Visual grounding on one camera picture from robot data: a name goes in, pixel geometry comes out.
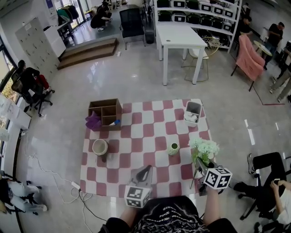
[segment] white table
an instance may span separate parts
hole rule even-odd
[[[159,50],[159,59],[162,58],[162,46],[164,47],[164,75],[163,85],[167,85],[168,80],[168,49],[184,49],[183,60],[186,59],[188,49],[199,49],[199,56],[195,68],[192,83],[196,84],[199,70],[202,63],[204,49],[207,44],[200,36],[189,26],[183,25],[157,25],[157,48]]]

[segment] white cable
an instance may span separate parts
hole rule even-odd
[[[32,155],[27,155],[27,154],[26,154],[26,150],[27,150],[27,148],[28,148],[28,131],[26,132],[25,135],[26,135],[26,144],[25,144],[25,148],[24,148],[25,156],[27,156],[28,159],[30,159],[30,158],[31,158],[31,159],[36,159],[36,160],[37,160],[37,163],[38,163],[38,166],[39,166],[39,168],[40,168],[40,170],[42,170],[42,171],[44,171],[44,172],[50,172],[50,173],[52,173],[52,176],[53,176],[54,181],[55,181],[55,185],[56,185],[56,187],[57,187],[57,189],[58,189],[58,191],[59,191],[60,197],[62,198],[62,201],[63,201],[64,204],[71,204],[71,203],[73,203],[75,200],[82,201],[81,199],[83,199],[83,201],[82,201],[82,203],[83,203],[83,210],[82,210],[82,211],[83,211],[83,217],[84,217],[84,224],[85,224],[85,226],[88,228],[88,230],[89,230],[91,233],[93,233],[93,232],[91,231],[91,229],[88,227],[88,225],[86,224],[86,217],[85,217],[85,212],[84,212],[84,209],[85,209],[85,201],[88,201],[88,200],[93,196],[93,194],[91,193],[91,194],[90,194],[91,196],[89,196],[87,199],[85,199],[85,197],[86,197],[86,195],[87,195],[88,193],[83,192],[83,191],[80,190],[80,192],[78,193],[78,196],[77,196],[77,197],[74,197],[74,196],[72,195],[72,191],[73,191],[74,188],[75,188],[75,189],[77,189],[77,188],[76,188],[76,187],[73,187],[73,188],[71,189],[70,194],[71,194],[72,197],[74,197],[74,199],[73,199],[72,201],[70,201],[70,202],[65,202],[64,199],[63,199],[63,197],[62,197],[62,195],[61,195],[61,193],[60,193],[60,189],[59,189],[59,187],[58,187],[58,184],[57,184],[57,182],[56,182],[56,179],[55,179],[54,174],[55,174],[55,175],[58,175],[59,178],[62,179],[62,180],[64,180],[64,181],[67,181],[67,182],[70,182],[70,183],[72,183],[72,181],[70,181],[70,180],[66,180],[66,179],[62,178],[62,177],[61,177],[58,173],[56,173],[56,172],[53,172],[53,171],[50,171],[50,170],[45,170],[45,169],[43,169],[43,168],[41,167],[41,165],[40,165],[40,161],[39,161],[38,157],[36,156],[36,153],[34,153],[34,154],[32,154]]]

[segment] pink and white checkered mat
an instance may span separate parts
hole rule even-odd
[[[123,198],[131,172],[144,165],[152,165],[152,198],[196,193],[196,185],[190,189],[194,166],[189,139],[201,137],[209,140],[211,136],[203,109],[197,127],[185,125],[184,110],[188,101],[123,104],[120,131],[93,132],[86,129],[81,190]],[[106,163],[92,151],[93,142],[99,138],[109,143]],[[177,155],[167,154],[167,146],[171,143],[179,143]]]

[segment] small trash bin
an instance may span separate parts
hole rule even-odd
[[[145,32],[145,40],[147,44],[153,44],[155,41],[155,34],[152,31]]]

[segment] power strip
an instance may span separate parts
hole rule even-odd
[[[80,190],[80,185],[79,185],[79,184],[77,184],[77,183],[75,183],[74,181],[72,181],[72,185],[73,185],[76,189]]]

